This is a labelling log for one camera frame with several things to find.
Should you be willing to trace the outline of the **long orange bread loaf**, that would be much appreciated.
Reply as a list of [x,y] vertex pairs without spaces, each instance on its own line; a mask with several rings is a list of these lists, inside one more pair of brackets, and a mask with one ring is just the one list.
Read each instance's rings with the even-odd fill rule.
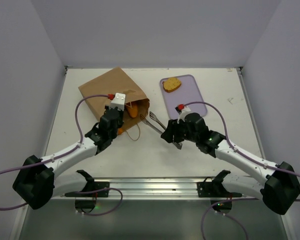
[[126,110],[128,112],[128,115],[131,118],[136,118],[138,116],[138,105],[133,103],[131,106],[126,106]]

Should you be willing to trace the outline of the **brown paper bag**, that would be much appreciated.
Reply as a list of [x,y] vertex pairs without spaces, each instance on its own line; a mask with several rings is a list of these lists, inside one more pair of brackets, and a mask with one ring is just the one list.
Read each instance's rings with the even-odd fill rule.
[[[141,119],[140,116],[147,116],[150,100],[144,91],[128,76],[120,67],[113,68],[108,72],[84,83],[78,87],[83,98],[92,95],[108,95],[122,93],[125,94],[125,108],[123,113],[123,132],[126,132],[137,125]],[[126,106],[133,103],[138,106],[138,116],[131,118]]]

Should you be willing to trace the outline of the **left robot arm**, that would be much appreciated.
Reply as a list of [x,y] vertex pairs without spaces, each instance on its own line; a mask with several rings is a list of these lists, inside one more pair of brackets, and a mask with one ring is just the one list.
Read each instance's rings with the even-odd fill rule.
[[12,188],[34,210],[61,194],[93,196],[98,187],[86,171],[77,170],[69,176],[62,174],[79,162],[108,148],[124,123],[123,115],[123,107],[106,106],[99,122],[79,142],[49,156],[28,157]]

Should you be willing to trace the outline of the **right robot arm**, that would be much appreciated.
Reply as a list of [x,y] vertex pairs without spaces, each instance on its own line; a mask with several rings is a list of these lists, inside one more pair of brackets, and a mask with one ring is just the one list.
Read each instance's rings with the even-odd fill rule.
[[222,170],[211,182],[200,182],[198,186],[209,197],[237,198],[246,195],[262,200],[276,214],[285,215],[300,195],[300,183],[290,164],[276,164],[231,145],[223,134],[210,130],[198,113],[169,120],[161,138],[167,143],[193,142],[202,153],[225,161],[247,174],[238,176],[229,170]]

